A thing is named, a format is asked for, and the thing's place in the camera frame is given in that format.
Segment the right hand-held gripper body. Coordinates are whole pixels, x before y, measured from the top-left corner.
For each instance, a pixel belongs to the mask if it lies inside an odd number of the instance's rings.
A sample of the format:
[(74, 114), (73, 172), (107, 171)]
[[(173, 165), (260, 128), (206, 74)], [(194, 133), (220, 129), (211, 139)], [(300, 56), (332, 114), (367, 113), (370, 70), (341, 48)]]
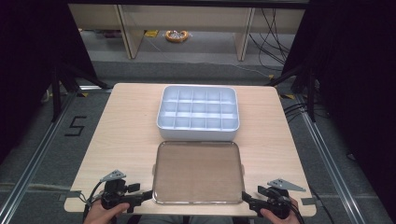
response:
[(281, 219), (286, 218), (290, 214), (291, 209), (289, 191), (294, 190), (305, 192), (304, 188), (282, 178), (269, 181), (268, 185), (269, 188), (267, 189), (270, 190), (270, 196), (265, 196), (265, 201), (252, 197), (255, 201), (255, 205), (253, 208), (249, 207), (249, 209), (254, 211), (258, 217), (262, 217), (261, 210), (265, 208)]

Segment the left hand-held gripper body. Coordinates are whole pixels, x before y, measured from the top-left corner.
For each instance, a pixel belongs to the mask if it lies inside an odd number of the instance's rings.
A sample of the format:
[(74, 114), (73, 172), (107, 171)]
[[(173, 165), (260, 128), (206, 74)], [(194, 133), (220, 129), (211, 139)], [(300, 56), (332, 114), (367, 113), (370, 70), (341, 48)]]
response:
[(129, 185), (126, 184), (125, 177), (126, 175), (123, 172), (115, 170), (101, 179), (105, 183), (105, 188), (101, 196), (101, 204), (106, 210), (120, 203), (128, 203), (130, 207), (127, 209), (127, 212), (132, 213), (144, 201), (142, 193), (137, 194), (137, 191), (127, 191)]

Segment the clear plastic lid tray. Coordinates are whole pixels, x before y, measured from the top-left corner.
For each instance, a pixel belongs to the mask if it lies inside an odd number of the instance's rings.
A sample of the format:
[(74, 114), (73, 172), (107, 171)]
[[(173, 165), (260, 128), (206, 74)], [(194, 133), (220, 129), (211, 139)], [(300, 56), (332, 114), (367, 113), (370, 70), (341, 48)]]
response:
[(239, 147), (234, 142), (167, 141), (159, 145), (153, 171), (159, 204), (238, 204), (245, 190)]

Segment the person's right hand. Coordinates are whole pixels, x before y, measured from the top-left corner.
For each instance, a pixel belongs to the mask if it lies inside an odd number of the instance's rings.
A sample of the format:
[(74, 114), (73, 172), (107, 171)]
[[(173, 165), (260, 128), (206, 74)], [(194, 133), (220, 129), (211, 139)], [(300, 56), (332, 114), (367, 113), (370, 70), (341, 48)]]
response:
[(300, 224), (300, 219), (296, 214), (296, 211), (298, 210), (298, 203), (293, 198), (290, 198), (290, 203), (290, 214), (284, 219), (277, 217), (270, 210), (267, 210), (265, 208), (261, 210), (261, 214), (263, 217), (270, 220), (272, 224)]

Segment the person's left hand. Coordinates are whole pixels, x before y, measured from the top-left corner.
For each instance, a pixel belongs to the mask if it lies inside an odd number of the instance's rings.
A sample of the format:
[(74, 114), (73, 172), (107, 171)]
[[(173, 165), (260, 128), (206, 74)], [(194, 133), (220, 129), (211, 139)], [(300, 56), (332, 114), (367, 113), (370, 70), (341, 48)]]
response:
[(113, 217), (118, 217), (129, 207), (130, 205), (128, 203), (120, 203), (106, 210), (100, 201), (95, 201), (84, 219), (83, 224), (111, 224), (111, 219)]

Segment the person's grey pants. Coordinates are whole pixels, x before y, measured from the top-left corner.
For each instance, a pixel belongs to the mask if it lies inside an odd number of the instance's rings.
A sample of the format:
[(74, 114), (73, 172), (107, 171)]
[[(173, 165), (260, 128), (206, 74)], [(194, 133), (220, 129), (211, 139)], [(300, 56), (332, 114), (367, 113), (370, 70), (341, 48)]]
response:
[(135, 215), (127, 224), (250, 224), (244, 217)]

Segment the white compartment box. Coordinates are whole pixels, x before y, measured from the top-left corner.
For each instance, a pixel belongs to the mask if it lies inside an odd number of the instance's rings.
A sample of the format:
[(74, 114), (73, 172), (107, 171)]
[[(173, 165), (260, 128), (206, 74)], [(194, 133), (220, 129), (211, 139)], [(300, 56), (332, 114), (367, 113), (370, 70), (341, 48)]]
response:
[(230, 87), (176, 85), (163, 90), (157, 127), (166, 140), (233, 141), (240, 126)]

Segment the black metal stand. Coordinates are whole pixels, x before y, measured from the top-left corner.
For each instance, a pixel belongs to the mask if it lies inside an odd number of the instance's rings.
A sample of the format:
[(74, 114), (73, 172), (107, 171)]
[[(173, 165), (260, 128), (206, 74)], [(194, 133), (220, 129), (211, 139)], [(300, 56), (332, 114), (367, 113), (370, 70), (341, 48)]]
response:
[(51, 87), (52, 87), (52, 102), (53, 102), (53, 116), (55, 121), (61, 116), (61, 86), (63, 84), (67, 92), (77, 93), (81, 91), (76, 78), (81, 77), (92, 84), (98, 86), (102, 90), (110, 90), (111, 86), (99, 80), (95, 72), (87, 73), (73, 65), (67, 63), (56, 63), (51, 70)]
[(272, 79), (267, 86), (276, 86), (288, 78), (295, 77), (291, 84), (291, 91), (293, 93), (307, 93), (307, 113), (313, 122), (316, 121), (314, 113), (314, 100), (315, 100), (315, 74), (312, 69), (306, 68), (304, 65), (298, 65), (295, 68), (283, 73), (280, 77)]

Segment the black curtain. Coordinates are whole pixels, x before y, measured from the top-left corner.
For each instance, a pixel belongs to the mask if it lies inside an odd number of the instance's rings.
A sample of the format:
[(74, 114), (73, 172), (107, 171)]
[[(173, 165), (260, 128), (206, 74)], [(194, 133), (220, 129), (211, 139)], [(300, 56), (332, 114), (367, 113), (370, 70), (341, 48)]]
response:
[(308, 0), (284, 66), (315, 77), (349, 150), (396, 222), (396, 0)]
[(0, 0), (0, 163), (56, 73), (95, 77), (69, 0)]

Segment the aluminium floor rail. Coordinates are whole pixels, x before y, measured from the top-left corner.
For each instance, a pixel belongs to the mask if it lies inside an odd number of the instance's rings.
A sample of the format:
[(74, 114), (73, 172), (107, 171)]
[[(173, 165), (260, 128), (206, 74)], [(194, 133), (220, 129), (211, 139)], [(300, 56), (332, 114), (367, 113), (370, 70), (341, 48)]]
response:
[(67, 93), (61, 99), (61, 112), (55, 119), (39, 113), (28, 127), (21, 143), (11, 150), (0, 165), (0, 224), (8, 224), (14, 216), (75, 98), (75, 93)]
[(302, 117), (311, 137), (313, 138), (318, 153), (323, 160), (324, 166), (332, 180), (334, 188), (346, 210), (346, 214), (349, 217), (350, 222), (352, 224), (366, 224), (366, 220), (363, 217), (356, 200), (352, 196), (352, 193), (338, 166), (336, 165), (336, 162), (318, 129), (318, 125), (311, 119), (306, 109), (302, 109)]

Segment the light wooden desk frame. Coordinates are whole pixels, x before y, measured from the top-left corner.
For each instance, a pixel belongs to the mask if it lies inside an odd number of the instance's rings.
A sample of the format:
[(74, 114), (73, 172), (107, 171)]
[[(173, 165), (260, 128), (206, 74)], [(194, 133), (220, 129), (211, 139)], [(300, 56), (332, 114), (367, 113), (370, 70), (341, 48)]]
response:
[(237, 59), (243, 61), (248, 35), (270, 30), (291, 35), (297, 32), (302, 9), (258, 7), (171, 7), (70, 4), (77, 27), (119, 30), (130, 59), (136, 57), (146, 30), (178, 30), (232, 33)]

